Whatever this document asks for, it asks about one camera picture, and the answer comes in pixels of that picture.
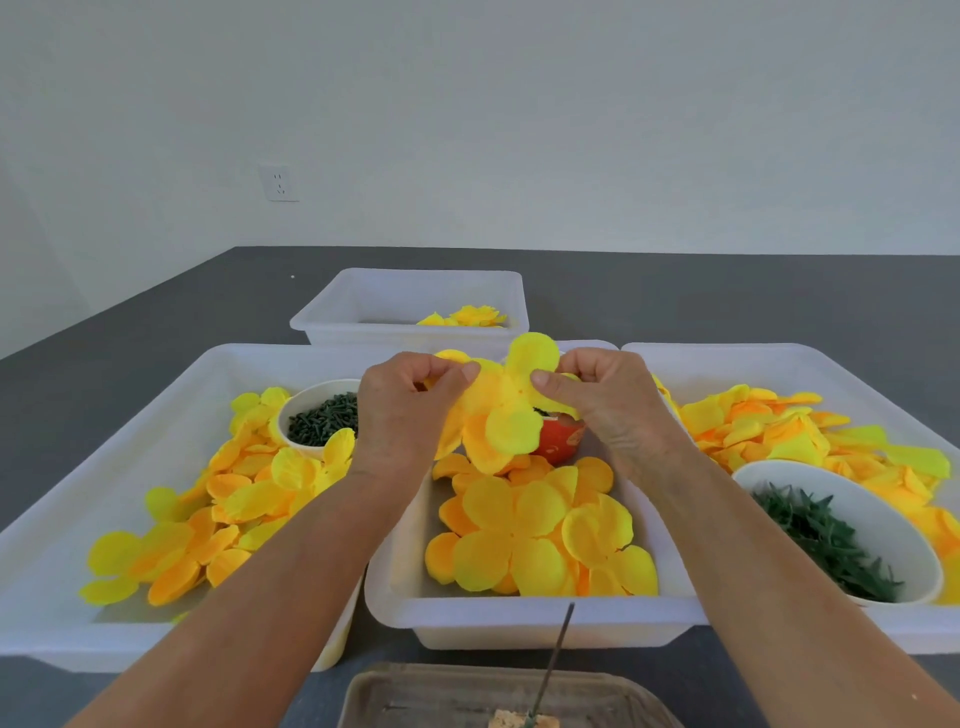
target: wall socket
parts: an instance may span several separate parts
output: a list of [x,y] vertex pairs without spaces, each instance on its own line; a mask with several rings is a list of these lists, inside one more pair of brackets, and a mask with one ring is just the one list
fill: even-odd
[[295,203],[300,200],[290,177],[290,167],[285,164],[259,164],[256,169],[260,173],[263,194],[268,200],[274,203]]

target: white bowl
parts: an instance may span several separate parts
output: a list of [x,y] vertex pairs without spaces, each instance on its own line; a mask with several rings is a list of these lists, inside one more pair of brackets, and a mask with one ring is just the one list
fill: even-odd
[[277,417],[276,425],[283,436],[283,442],[290,448],[302,452],[307,457],[320,459],[324,454],[323,448],[312,448],[308,445],[299,445],[293,442],[287,433],[290,431],[290,418],[299,415],[300,412],[307,412],[319,407],[325,401],[336,395],[343,395],[347,392],[356,392],[360,388],[359,379],[331,379],[315,384],[312,387],[298,392],[280,408],[280,414]]
[[740,468],[733,479],[751,493],[792,486],[817,499],[833,496],[830,509],[841,521],[856,529],[857,544],[872,559],[883,559],[902,581],[897,601],[891,605],[851,596],[862,606],[924,604],[937,597],[944,586],[940,559],[924,535],[901,513],[852,480],[790,460],[761,460]]

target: wall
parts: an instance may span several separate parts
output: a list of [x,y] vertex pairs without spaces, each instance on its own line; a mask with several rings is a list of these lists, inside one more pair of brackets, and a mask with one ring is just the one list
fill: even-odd
[[90,312],[0,158],[0,358]]
[[236,244],[957,254],[958,27],[956,0],[10,2],[0,154],[97,310]]

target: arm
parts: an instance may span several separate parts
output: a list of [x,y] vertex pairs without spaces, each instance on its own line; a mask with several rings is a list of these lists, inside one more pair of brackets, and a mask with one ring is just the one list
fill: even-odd
[[[280,723],[363,569],[433,460],[478,367],[399,354],[358,394],[349,474],[320,494],[68,728],[267,728]],[[415,382],[441,379],[429,392]]]
[[581,349],[560,371],[583,381],[531,379],[580,410],[653,502],[772,726],[960,724],[960,704],[690,442],[639,356]]

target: tabletop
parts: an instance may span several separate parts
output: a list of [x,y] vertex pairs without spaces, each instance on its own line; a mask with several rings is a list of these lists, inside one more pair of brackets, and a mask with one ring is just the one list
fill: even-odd
[[[234,248],[0,360],[0,528],[207,349],[306,344],[290,318],[341,269],[512,270],[531,330],[555,339],[795,342],[820,350],[960,444],[960,257],[652,255],[429,248]],[[38,402],[55,404],[51,422]],[[46,436],[32,433],[42,428]],[[48,443],[57,442],[56,448]],[[361,597],[347,649],[311,674],[284,728],[335,726],[352,677],[383,661],[543,667],[544,651],[440,652],[377,623]],[[960,697],[960,655],[917,658]],[[569,650],[559,669],[638,682],[687,728],[765,722],[715,633],[649,649]],[[112,679],[0,659],[0,728],[61,726]]]

